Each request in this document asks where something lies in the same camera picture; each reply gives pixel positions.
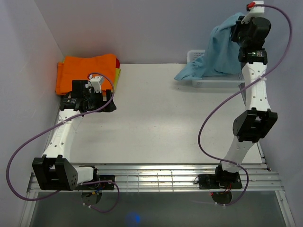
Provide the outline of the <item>light blue trousers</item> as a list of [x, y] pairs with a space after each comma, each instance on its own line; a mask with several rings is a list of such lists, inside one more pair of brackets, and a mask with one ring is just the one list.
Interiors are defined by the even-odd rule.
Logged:
[[238, 12], [214, 27], [204, 55], [187, 63], [174, 79], [176, 81], [200, 80], [203, 77], [239, 73], [241, 71], [241, 64], [238, 60], [240, 47], [231, 40], [231, 33], [232, 27], [243, 15], [243, 13]]

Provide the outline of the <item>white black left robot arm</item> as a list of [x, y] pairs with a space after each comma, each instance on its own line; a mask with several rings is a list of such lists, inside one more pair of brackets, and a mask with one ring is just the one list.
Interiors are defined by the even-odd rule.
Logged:
[[112, 90], [103, 92], [103, 83], [101, 75], [71, 82], [71, 91], [63, 96], [60, 103], [59, 126], [54, 129], [42, 156], [34, 158], [32, 163], [40, 189], [73, 191], [83, 183], [90, 189], [100, 185], [100, 177], [94, 167], [76, 167], [70, 163], [70, 156], [73, 139], [84, 114], [116, 110]]

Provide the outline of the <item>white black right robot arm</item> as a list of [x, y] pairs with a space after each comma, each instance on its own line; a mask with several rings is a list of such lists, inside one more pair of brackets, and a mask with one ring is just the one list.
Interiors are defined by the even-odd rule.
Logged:
[[240, 16], [232, 29], [231, 40], [239, 46], [238, 59], [247, 89], [245, 111], [233, 123], [232, 144], [215, 170], [214, 183], [220, 188], [241, 188], [239, 165], [247, 152], [264, 138], [277, 121], [267, 100], [266, 82], [267, 52], [263, 48], [271, 23], [263, 17]]

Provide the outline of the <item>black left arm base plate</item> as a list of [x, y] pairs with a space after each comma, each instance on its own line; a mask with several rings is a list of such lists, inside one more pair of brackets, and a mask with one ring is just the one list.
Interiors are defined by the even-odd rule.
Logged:
[[[90, 182], [96, 182], [96, 181], [115, 181], [115, 175], [95, 175], [93, 179]], [[76, 187], [76, 190], [113, 190], [114, 185], [112, 183], [94, 183], [90, 185], [78, 185]]]

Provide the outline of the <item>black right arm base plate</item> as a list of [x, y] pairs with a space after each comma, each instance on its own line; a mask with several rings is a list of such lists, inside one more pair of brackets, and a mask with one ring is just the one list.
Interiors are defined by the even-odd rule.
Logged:
[[198, 175], [199, 189], [242, 189], [240, 176], [237, 175], [231, 179], [219, 178], [215, 174], [200, 174]]

